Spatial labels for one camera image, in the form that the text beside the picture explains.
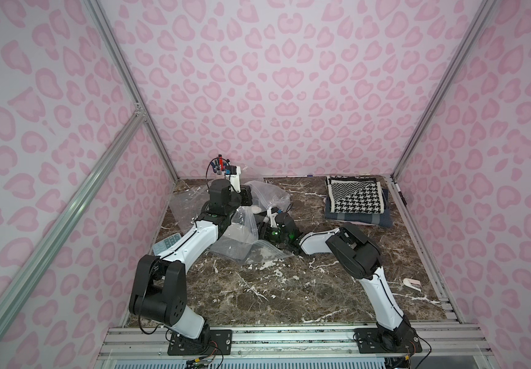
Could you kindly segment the clear plastic vacuum bag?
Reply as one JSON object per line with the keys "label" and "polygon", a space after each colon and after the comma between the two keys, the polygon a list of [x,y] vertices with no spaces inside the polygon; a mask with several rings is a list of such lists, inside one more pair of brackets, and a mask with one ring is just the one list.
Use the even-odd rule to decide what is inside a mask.
{"label": "clear plastic vacuum bag", "polygon": [[[252,206],[240,207],[232,220],[231,227],[215,244],[209,246],[206,250],[237,261],[240,264],[262,263],[288,257],[292,252],[277,248],[273,244],[259,239],[256,215],[262,212],[266,213],[268,208],[273,207],[288,213],[291,208],[290,195],[279,187],[263,181],[249,181],[245,185],[251,188]],[[191,228],[202,207],[199,213],[191,220]]]}

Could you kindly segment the black white houndstooth knit blanket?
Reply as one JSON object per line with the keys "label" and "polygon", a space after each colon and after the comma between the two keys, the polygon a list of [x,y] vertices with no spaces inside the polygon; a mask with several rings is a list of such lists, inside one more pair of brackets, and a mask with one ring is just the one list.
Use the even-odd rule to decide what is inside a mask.
{"label": "black white houndstooth knit blanket", "polygon": [[339,214],[385,212],[381,183],[376,178],[327,177],[329,210]]}

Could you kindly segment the navy plaid blanket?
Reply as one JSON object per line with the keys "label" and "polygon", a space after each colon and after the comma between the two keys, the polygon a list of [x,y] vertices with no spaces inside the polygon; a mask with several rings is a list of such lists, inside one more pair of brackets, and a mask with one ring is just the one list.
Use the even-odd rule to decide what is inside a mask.
{"label": "navy plaid blanket", "polygon": [[366,214],[366,213],[332,213],[330,198],[325,198],[325,219],[337,221],[360,221],[366,223],[377,224],[380,227],[392,228],[393,221],[391,218],[391,211],[389,206],[389,193],[388,189],[382,189],[382,197],[385,205],[385,211],[381,214]]}

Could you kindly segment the pink fluffy blanket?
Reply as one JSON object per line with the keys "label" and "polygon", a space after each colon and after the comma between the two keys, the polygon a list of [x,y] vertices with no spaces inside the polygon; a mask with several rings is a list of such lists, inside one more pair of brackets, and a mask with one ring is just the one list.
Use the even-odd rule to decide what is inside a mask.
{"label": "pink fluffy blanket", "polygon": [[377,225],[377,224],[360,222],[360,221],[347,221],[347,220],[337,220],[337,221],[341,222],[341,223],[351,223],[351,224],[355,224],[357,226],[376,226]]}

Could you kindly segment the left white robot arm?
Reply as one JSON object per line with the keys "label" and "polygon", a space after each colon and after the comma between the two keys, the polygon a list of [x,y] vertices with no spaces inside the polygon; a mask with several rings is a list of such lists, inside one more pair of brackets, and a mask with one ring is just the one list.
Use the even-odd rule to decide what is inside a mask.
{"label": "left white robot arm", "polygon": [[204,344],[211,341],[210,327],[187,305],[187,271],[231,227],[237,210],[252,206],[250,187],[227,179],[214,180],[208,194],[194,225],[180,240],[157,256],[139,260],[129,300],[129,312],[136,318],[157,321]]}

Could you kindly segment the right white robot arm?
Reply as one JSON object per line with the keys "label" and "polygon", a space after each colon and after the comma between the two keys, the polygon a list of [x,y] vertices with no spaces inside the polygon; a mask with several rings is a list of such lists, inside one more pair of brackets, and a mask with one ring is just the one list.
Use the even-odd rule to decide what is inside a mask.
{"label": "right white robot arm", "polygon": [[340,266],[363,287],[376,318],[379,343],[387,351],[419,341],[416,330],[388,287],[380,247],[356,225],[326,232],[301,232],[289,213],[256,215],[259,238],[299,255],[332,254]]}

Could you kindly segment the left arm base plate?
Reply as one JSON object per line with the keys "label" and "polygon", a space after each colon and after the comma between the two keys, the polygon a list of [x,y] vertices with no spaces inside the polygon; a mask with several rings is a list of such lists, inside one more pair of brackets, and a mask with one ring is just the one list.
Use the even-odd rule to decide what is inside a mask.
{"label": "left arm base plate", "polygon": [[208,329],[199,338],[187,338],[181,334],[174,334],[168,346],[169,356],[192,355],[230,355],[232,348],[232,330]]}

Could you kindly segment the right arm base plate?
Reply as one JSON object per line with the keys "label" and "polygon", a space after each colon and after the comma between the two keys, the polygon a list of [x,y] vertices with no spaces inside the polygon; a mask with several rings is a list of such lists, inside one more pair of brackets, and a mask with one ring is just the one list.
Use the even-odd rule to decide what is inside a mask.
{"label": "right arm base plate", "polygon": [[416,330],[407,325],[394,331],[383,327],[356,328],[353,339],[360,354],[412,356],[423,352],[421,339]]}

